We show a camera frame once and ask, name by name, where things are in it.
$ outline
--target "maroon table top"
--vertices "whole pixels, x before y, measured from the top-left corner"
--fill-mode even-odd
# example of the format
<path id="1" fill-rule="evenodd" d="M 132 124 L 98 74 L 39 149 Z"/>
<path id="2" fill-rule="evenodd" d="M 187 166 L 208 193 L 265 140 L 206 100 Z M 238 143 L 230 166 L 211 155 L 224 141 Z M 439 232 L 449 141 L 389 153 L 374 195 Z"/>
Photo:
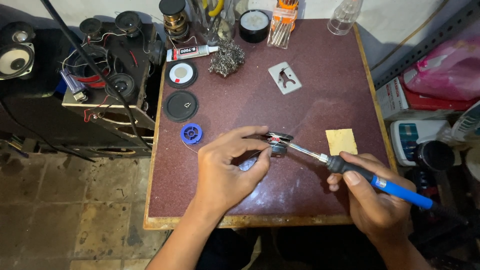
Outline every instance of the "maroon table top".
<path id="1" fill-rule="evenodd" d="M 237 36 L 236 43 L 246 53 L 245 63 L 226 78 L 209 73 L 211 56 L 192 59 L 199 75 L 185 90 L 197 96 L 199 109 L 184 123 L 168 120 L 163 112 L 157 118 L 146 228 L 171 227 L 194 196 L 197 154 L 180 139 L 180 130 L 187 123 L 199 124 L 204 132 L 202 141 L 191 146 L 195 151 L 221 132 L 245 125 L 268 125 L 270 131 L 294 136 L 294 142 L 305 148 L 329 154 L 325 130 L 351 128 L 358 152 L 372 153 L 388 165 L 357 30 L 335 36 L 326 24 L 324 19 L 298 20 L 287 50 L 267 47 L 266 40 L 250 44 Z M 284 61 L 303 84 L 286 95 L 267 70 Z M 175 90 L 164 84 L 162 101 Z M 289 150 L 284 157 L 272 157 L 268 175 L 227 215 L 244 219 L 347 217 L 347 188 L 341 186 L 338 192 L 330 192 L 328 175 L 328 170 L 311 158 Z M 160 226 L 162 222 L 170 224 Z"/>

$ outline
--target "b-7000 glue tube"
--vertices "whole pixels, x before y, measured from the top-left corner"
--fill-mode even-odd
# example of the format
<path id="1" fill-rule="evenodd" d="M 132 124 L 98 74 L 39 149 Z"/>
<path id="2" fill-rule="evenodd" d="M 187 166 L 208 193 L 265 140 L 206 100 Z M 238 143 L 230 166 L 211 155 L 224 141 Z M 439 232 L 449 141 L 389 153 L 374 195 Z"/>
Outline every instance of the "b-7000 glue tube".
<path id="1" fill-rule="evenodd" d="M 167 51 L 167 62 L 209 55 L 214 51 L 218 51 L 218 46 L 210 47 L 208 45 L 203 45 L 181 49 L 169 49 Z"/>

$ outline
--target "yellow pliers handle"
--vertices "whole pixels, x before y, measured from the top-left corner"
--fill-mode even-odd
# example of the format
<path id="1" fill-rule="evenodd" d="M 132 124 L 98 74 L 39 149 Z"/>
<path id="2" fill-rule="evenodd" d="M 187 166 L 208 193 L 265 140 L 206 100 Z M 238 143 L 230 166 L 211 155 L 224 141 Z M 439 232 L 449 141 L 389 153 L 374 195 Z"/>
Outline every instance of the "yellow pliers handle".
<path id="1" fill-rule="evenodd" d="M 222 11 L 223 1 L 224 0 L 218 0 L 218 3 L 216 4 L 216 7 L 212 11 L 208 12 L 208 16 L 210 16 L 210 17 L 217 16 L 220 13 L 220 11 Z M 202 0 L 202 4 L 204 6 L 204 10 L 206 10 L 206 8 L 208 6 L 207 0 Z"/>

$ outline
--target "soldering iron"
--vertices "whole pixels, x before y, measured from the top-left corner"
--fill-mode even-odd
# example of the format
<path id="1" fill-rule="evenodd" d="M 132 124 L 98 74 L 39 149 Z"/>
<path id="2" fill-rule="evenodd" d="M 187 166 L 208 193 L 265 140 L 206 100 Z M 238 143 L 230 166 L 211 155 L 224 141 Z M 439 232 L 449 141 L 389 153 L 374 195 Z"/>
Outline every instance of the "soldering iron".
<path id="1" fill-rule="evenodd" d="M 343 174 L 346 171 L 358 172 L 360 175 L 365 177 L 365 179 L 367 179 L 367 181 L 370 182 L 373 187 L 380 189 L 385 193 L 394 195 L 418 207 L 428 209 L 434 213 L 445 216 L 446 218 L 454 219 L 462 224 L 468 224 L 468 220 L 465 217 L 456 213 L 455 211 L 432 201 L 430 198 L 427 198 L 404 187 L 401 187 L 386 179 L 380 178 L 360 166 L 346 162 L 341 156 L 328 156 L 326 154 L 318 154 L 290 142 L 282 141 L 282 143 L 320 161 L 322 165 L 326 166 L 332 173 Z"/>

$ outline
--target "hand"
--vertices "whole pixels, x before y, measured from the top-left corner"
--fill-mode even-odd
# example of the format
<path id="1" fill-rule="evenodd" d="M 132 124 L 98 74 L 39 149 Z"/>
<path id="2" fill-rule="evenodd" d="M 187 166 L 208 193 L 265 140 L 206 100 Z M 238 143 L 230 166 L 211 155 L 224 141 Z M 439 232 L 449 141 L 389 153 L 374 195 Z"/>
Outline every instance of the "hand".
<path id="1" fill-rule="evenodd" d="M 356 156 L 341 152 L 340 156 L 345 161 L 364 167 L 381 178 L 416 191 L 412 182 L 386 168 L 371 154 Z M 343 175 L 331 174 L 327 179 L 331 191 L 338 190 L 338 183 L 342 177 L 349 189 L 350 215 L 360 231 L 374 244 L 379 241 L 394 242 L 407 239 L 405 226 L 411 206 L 408 202 L 374 190 L 363 176 L 353 171 L 345 172 Z"/>
<path id="2" fill-rule="evenodd" d="M 270 168 L 272 148 L 261 140 L 244 137 L 267 132 L 267 126 L 245 126 L 221 134 L 215 141 L 200 148 L 194 198 L 200 209 L 221 217 L 255 189 Z M 262 151 L 249 170 L 243 172 L 230 164 L 233 158 L 249 150 Z"/>

